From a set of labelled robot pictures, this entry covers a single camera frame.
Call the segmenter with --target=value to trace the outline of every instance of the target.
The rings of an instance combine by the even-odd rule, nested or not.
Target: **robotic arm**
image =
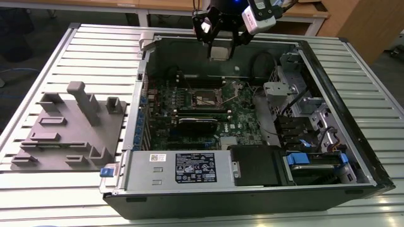
[[[230,59],[236,46],[247,45],[254,35],[268,30],[276,19],[283,16],[298,3],[292,0],[287,7],[271,4],[271,0],[211,0],[207,10],[194,11],[192,22],[196,38],[208,44],[208,58],[211,57],[214,40],[220,31],[232,33]]]

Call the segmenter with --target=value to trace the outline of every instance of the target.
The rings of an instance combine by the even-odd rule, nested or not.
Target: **gray plastic mount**
[[[114,162],[127,103],[118,97],[98,101],[72,81],[68,93],[76,101],[46,93],[44,110],[12,158],[12,170],[98,171]]]

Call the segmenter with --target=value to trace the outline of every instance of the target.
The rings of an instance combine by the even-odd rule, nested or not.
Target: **motherboard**
[[[222,150],[262,144],[254,95],[247,82],[238,79],[151,81],[151,150]]]

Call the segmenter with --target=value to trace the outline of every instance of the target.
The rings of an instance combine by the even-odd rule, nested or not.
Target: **metal grated platform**
[[[139,38],[144,31],[192,34],[191,30],[82,25],[70,28],[11,123],[0,137],[0,171],[10,171],[12,156],[42,111],[44,92],[62,92],[70,81],[83,81],[98,100],[118,96],[131,104],[138,74]],[[404,111],[363,63],[351,44],[336,38],[258,35],[260,38],[306,39],[359,123],[398,188],[383,196],[355,200],[326,212],[239,217],[128,221],[104,203],[99,173],[0,174],[0,225],[20,226],[402,226],[404,223]],[[126,135],[126,122],[120,138]],[[118,145],[116,160],[122,154]]]

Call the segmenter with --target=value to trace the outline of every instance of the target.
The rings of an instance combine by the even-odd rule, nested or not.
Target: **power supply label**
[[[176,154],[176,182],[218,182],[215,153]]]

